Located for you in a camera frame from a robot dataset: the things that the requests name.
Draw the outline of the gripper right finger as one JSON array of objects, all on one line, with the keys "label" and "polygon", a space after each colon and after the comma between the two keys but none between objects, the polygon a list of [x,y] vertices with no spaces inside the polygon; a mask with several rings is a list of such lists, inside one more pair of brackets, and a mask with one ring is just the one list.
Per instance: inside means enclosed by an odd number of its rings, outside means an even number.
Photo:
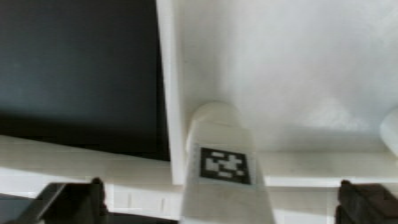
[{"label": "gripper right finger", "polygon": [[398,224],[398,198],[377,184],[341,181],[334,224]]}]

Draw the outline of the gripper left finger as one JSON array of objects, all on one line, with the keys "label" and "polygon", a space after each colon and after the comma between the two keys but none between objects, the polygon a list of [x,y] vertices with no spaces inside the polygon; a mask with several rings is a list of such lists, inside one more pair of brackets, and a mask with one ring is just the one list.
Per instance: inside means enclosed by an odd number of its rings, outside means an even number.
[{"label": "gripper left finger", "polygon": [[50,183],[11,224],[107,224],[105,184]]}]

